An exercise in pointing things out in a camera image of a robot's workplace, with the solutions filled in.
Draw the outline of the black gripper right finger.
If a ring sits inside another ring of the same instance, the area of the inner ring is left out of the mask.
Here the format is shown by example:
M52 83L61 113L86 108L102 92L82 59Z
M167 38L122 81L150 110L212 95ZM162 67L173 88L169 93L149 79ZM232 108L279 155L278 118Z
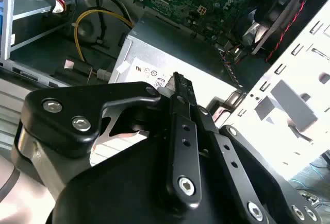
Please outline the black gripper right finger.
M211 196L218 197L224 223L322 223L315 208L236 128L218 129L201 106L192 111L210 159Z

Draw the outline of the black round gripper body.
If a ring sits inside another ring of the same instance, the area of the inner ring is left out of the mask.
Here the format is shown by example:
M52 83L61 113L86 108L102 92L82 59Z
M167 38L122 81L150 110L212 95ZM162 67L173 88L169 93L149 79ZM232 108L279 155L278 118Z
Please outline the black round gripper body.
M178 114L163 135L76 176L52 223L247 223L245 179L228 138L208 113Z

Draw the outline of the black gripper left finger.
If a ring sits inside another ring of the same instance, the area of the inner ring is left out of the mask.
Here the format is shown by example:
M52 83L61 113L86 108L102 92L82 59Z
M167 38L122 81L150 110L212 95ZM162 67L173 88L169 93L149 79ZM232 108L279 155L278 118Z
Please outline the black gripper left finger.
M89 156L102 139L147 131L144 141L163 135L174 114L191 119L191 81L174 73L171 82L170 97L145 82L33 91L25 98L15 144L57 201L76 176L94 167Z

